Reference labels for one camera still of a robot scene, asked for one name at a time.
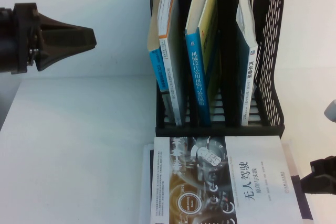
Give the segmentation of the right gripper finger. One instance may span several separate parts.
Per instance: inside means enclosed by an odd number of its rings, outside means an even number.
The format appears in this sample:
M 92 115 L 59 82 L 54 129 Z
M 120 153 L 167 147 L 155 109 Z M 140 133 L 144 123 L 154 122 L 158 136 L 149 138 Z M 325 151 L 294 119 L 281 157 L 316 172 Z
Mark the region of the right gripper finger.
M 310 162 L 311 170 L 316 176 L 335 176 L 335 156 L 317 159 Z
M 302 192 L 306 194 L 331 194 L 335 195 L 335 177 L 323 174 L 307 175 L 300 180 Z

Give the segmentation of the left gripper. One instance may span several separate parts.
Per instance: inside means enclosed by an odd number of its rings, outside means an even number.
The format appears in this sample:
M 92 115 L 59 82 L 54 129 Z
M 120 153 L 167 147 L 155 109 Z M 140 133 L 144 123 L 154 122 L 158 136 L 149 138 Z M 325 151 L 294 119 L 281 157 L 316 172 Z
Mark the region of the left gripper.
M 36 3 L 15 4 L 13 15 L 15 50 L 12 73 L 26 73 L 27 67 L 33 64 L 38 71 L 43 71 L 97 45 L 92 28 L 51 19 L 38 12 Z

